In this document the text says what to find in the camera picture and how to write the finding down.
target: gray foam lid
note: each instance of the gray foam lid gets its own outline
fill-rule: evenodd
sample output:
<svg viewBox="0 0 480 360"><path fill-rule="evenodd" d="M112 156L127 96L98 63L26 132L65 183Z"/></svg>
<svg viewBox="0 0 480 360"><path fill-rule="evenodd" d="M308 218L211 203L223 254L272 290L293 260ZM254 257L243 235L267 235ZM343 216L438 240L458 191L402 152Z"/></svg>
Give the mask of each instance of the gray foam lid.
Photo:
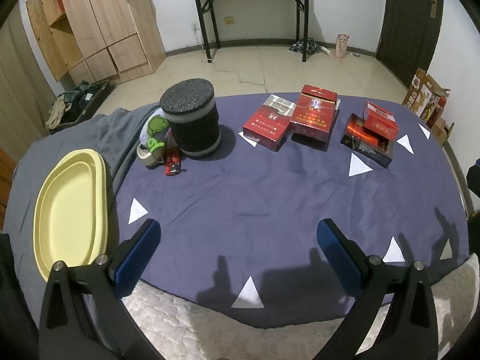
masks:
<svg viewBox="0 0 480 360"><path fill-rule="evenodd" d="M187 114L203 108L213 96L210 81L188 79L168 88L160 98L160 106L168 114Z"/></svg>

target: bed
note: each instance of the bed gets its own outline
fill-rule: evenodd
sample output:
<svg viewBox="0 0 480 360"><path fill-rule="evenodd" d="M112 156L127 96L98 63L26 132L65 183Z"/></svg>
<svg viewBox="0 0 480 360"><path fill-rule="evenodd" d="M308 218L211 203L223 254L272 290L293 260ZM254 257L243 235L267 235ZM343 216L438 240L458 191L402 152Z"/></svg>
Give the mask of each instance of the bed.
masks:
<svg viewBox="0 0 480 360"><path fill-rule="evenodd" d="M476 308L479 268L476 256L469 258L457 186L433 136L407 109L374 100L394 112L399 137L408 136L409 144L395 144L389 170L357 154L371 171L349 176L352 161L358 161L339 141L348 116L361 113L365 98L340 96L341 112L327 151L289 139L274 153L238 135L267 96L218 98L222 146L203 161L184 159L186 172L173 178L135 161L139 130L155 104L99 115L34 144L15 171L5 219L34 321L45 288L31 250L37 194L65 154L91 148L102 154L110 175L110 232L118 237L110 237L109 248L129 238L141 218L162 225L162 243L142 277L162 290L139 283L124 302L164 356L311 358L353 302L314 245L312 226L325 217L333 218L366 254L400 264L424 261L430 279L438 282L439 350L448 350ZM293 184L275 190L285 180ZM249 282L257 292L253 297ZM241 299L250 305L233 307L245 287L250 295ZM379 313L380 325L387 307ZM371 344L378 328L372 327L364 345Z"/></svg>

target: red cigarette box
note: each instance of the red cigarette box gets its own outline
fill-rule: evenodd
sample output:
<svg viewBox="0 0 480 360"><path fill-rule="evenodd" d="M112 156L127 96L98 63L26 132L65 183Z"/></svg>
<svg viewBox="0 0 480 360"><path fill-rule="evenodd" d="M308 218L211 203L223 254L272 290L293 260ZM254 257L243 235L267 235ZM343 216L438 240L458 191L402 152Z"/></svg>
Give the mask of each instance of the red cigarette box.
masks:
<svg viewBox="0 0 480 360"><path fill-rule="evenodd" d="M368 128L368 130L388 140L395 140L397 137L399 131L398 125L390 111L368 101L365 111L363 112L363 119L364 126Z"/></svg>
<svg viewBox="0 0 480 360"><path fill-rule="evenodd" d="M271 94L243 125L243 135L271 150L278 150L288 136L295 103Z"/></svg>
<svg viewBox="0 0 480 360"><path fill-rule="evenodd" d="M337 94L335 92L328 91L327 89L323 88L318 88L316 86L304 85L301 92L309 96L318 97L319 99L330 100L333 102L337 101Z"/></svg>
<svg viewBox="0 0 480 360"><path fill-rule="evenodd" d="M340 142L384 168L393 160L394 142L366 129L363 119L355 114L350 115L345 135Z"/></svg>
<svg viewBox="0 0 480 360"><path fill-rule="evenodd" d="M339 105L340 100L333 102L301 93L293 111L291 130L328 142Z"/></svg>

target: oval tray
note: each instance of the oval tray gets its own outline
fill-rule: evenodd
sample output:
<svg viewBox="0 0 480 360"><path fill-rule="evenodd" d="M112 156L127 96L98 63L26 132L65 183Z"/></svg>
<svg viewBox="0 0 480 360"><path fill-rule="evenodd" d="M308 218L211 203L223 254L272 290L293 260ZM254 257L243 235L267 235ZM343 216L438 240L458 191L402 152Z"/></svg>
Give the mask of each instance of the oval tray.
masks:
<svg viewBox="0 0 480 360"><path fill-rule="evenodd" d="M105 163L96 151L75 150L50 172L35 205L33 245L40 274L54 262L82 266L107 248Z"/></svg>

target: pink bottle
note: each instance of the pink bottle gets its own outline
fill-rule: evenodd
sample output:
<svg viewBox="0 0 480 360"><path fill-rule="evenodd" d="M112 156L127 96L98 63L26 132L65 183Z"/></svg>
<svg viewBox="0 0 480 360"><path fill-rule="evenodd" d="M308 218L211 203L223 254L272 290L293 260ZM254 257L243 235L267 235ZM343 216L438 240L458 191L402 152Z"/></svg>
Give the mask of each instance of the pink bottle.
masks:
<svg viewBox="0 0 480 360"><path fill-rule="evenodd" d="M337 36L337 46L335 47L335 58L345 58L347 56L347 46L349 44L349 37L345 34Z"/></svg>

